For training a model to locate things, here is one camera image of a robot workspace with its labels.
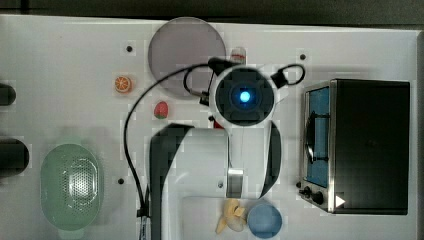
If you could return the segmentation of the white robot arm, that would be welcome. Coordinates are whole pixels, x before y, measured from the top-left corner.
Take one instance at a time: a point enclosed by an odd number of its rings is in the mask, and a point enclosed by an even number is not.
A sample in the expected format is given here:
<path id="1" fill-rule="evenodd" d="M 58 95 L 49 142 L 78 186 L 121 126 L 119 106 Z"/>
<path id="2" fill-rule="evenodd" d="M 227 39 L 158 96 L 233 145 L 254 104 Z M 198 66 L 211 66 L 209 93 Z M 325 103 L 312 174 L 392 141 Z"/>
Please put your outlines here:
<path id="1" fill-rule="evenodd" d="M 188 197 L 259 199 L 272 188 L 282 158 L 273 115 L 288 95 L 281 77 L 248 65 L 220 70 L 209 95 L 217 128 L 172 123 L 152 136 L 151 240 L 183 240 Z"/>

